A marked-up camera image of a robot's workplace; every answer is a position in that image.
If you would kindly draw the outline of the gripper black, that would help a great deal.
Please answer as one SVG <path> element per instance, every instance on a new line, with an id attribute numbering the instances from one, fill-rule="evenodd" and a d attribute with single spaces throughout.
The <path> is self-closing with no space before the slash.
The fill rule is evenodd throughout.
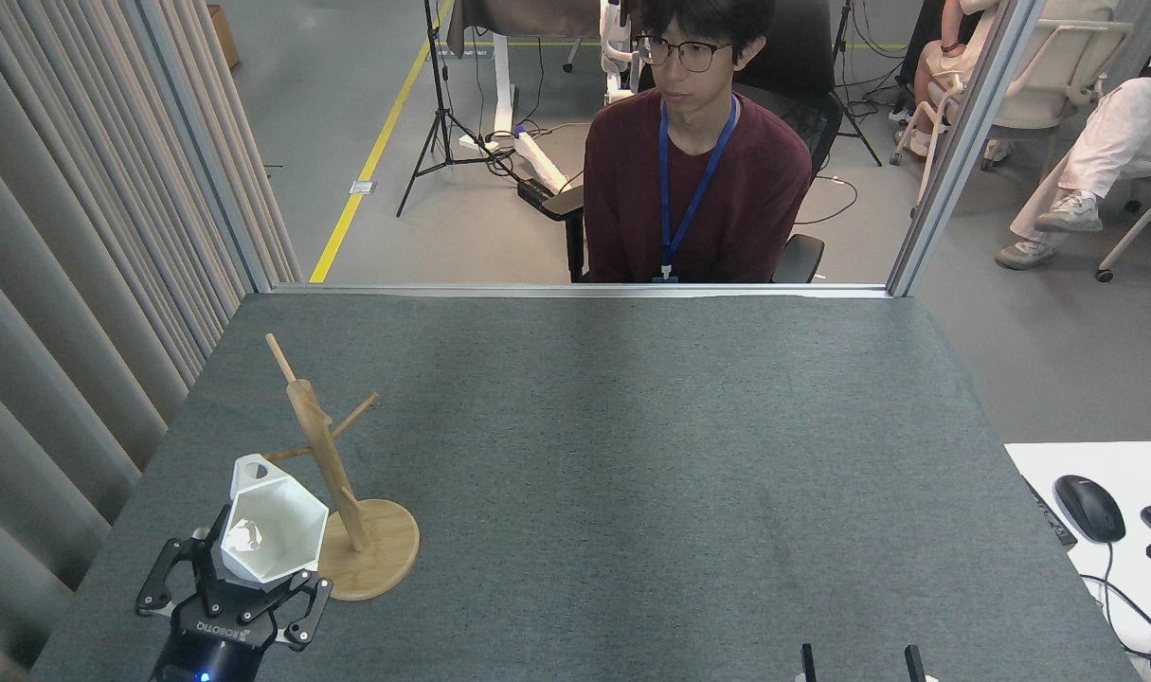
<path id="1" fill-rule="evenodd" d="M 220 509 L 203 538 L 167 541 L 136 597 L 138 616 L 170 616 L 169 637 L 154 664 L 155 681 L 254 681 L 272 644 L 302 652 L 315 639 L 333 590 L 330 580 L 320 577 L 318 570 L 295 570 L 264 593 L 253 603 L 250 624 L 242 624 L 237 613 L 223 612 L 212 550 L 229 509 Z M 173 567 L 184 561 L 192 565 L 195 596 L 201 601 L 181 601 L 175 608 L 168 578 Z M 279 624 L 277 610 L 299 593 L 308 596 L 305 613 Z"/>

